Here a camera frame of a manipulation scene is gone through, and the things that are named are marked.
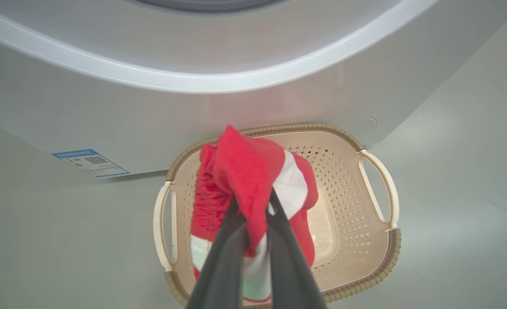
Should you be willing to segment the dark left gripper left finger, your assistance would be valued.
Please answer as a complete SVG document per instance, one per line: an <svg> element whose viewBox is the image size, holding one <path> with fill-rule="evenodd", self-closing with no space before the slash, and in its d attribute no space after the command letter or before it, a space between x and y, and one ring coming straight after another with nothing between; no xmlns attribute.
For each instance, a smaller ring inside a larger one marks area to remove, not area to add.
<svg viewBox="0 0 507 309"><path fill-rule="evenodd" d="M249 246L247 221L232 198L200 276L188 309L241 309L244 253Z"/></svg>

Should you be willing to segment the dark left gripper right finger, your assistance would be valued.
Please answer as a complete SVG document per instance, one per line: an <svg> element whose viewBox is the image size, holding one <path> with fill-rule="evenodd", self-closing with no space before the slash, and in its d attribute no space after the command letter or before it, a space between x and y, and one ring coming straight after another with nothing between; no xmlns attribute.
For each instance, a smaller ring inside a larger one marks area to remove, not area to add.
<svg viewBox="0 0 507 309"><path fill-rule="evenodd" d="M325 309L326 303L275 190L272 190L269 202L266 221L272 307Z"/></svg>

